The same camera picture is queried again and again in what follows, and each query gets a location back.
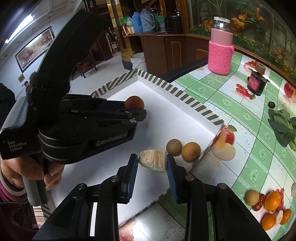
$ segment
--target black container with pink label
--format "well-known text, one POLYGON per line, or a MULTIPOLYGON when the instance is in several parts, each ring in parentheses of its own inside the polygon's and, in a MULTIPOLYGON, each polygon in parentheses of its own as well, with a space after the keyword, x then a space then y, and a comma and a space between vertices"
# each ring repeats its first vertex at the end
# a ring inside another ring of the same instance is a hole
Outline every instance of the black container with pink label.
POLYGON ((260 96, 266 86, 266 83, 269 82, 266 78, 263 77, 265 72, 265 67, 256 63, 255 70, 252 71, 251 76, 248 78, 248 89, 257 96, 260 96))

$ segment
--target glass panel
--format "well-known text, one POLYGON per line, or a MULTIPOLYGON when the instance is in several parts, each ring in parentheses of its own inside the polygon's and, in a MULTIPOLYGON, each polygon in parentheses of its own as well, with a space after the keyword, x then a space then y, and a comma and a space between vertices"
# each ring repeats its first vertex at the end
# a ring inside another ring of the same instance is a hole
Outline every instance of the glass panel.
POLYGON ((262 57, 296 82, 295 37, 256 0, 188 0, 191 34, 210 36, 213 18, 231 20, 233 44, 262 57))

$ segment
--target human hand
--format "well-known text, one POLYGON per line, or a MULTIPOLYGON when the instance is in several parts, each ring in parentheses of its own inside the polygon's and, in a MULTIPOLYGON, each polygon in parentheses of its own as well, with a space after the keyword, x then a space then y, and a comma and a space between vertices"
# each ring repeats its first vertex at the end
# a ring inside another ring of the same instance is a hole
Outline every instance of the human hand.
POLYGON ((24 188, 22 176, 33 179, 44 179, 46 189, 50 190, 57 186, 62 180, 65 165, 50 163, 47 166, 48 173, 44 175, 42 168, 29 156, 17 157, 1 161, 1 172, 3 176, 15 187, 24 188))

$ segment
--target pink sleeve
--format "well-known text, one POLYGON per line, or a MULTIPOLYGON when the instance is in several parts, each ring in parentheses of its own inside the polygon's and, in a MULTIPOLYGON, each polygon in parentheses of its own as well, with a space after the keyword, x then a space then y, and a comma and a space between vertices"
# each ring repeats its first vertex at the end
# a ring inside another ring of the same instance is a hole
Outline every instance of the pink sleeve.
POLYGON ((23 202, 26 199, 26 189, 19 189, 10 184, 0 171, 0 202, 23 202))

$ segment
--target white bucket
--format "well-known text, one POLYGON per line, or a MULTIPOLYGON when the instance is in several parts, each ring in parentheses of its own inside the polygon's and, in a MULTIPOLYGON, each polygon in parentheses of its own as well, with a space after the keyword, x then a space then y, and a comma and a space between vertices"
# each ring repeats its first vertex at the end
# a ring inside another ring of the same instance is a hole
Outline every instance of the white bucket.
POLYGON ((136 53, 132 55, 131 62, 133 63, 133 69, 140 69, 147 72, 144 53, 136 53))

